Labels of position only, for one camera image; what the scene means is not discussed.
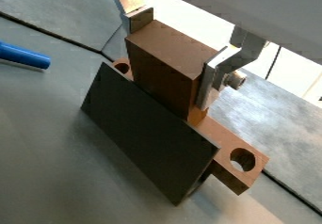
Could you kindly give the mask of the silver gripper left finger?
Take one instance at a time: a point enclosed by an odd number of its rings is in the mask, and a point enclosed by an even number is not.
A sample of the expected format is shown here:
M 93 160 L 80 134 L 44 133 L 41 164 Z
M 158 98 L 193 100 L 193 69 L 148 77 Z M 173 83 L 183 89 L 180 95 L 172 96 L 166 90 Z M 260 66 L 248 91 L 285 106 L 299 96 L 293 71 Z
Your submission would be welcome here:
M 144 0 L 113 0 L 120 12 L 124 30 L 132 34 L 153 21 L 153 8 Z

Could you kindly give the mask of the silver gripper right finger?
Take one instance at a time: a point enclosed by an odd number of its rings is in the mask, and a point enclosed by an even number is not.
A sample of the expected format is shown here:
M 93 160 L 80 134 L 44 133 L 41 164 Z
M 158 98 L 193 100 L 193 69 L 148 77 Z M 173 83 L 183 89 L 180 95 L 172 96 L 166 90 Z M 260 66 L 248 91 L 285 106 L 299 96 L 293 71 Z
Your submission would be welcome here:
M 237 70 L 257 58 L 265 43 L 261 37 L 233 26 L 228 45 L 204 63 L 195 101 L 201 110 L 208 108 L 225 86 L 240 88 L 245 75 Z

